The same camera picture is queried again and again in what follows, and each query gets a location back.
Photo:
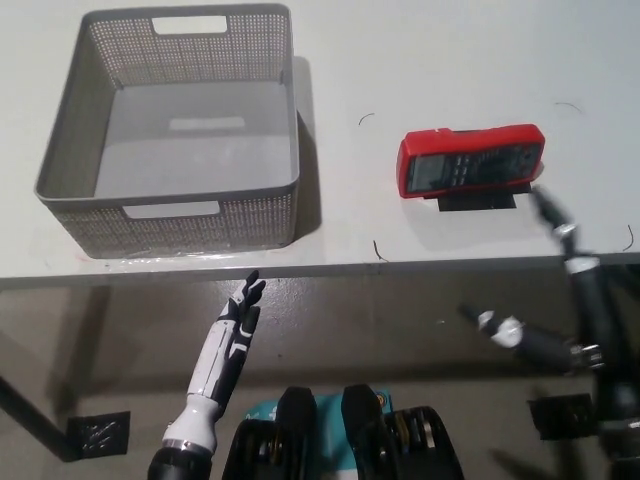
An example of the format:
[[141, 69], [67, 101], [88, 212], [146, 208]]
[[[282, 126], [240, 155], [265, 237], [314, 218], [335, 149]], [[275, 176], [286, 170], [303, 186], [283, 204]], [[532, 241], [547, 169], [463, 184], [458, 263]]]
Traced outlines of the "white and black left hand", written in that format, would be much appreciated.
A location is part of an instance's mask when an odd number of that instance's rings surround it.
[[202, 346], [187, 389], [186, 406], [167, 427], [162, 445], [212, 456], [215, 427], [237, 385], [260, 317], [266, 282], [253, 271], [228, 298]]

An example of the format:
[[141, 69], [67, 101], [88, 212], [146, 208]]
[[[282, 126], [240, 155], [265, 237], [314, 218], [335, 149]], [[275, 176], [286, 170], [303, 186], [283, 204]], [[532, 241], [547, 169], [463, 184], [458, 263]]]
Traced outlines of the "black and white right hand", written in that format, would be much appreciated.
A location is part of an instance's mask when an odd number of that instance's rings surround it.
[[639, 477], [639, 361], [598, 256], [578, 247], [578, 227], [541, 187], [531, 189], [539, 218], [562, 251], [577, 313], [577, 341], [527, 324], [513, 315], [460, 304], [458, 311], [491, 341], [529, 361], [568, 373], [594, 375], [594, 423], [611, 479]]

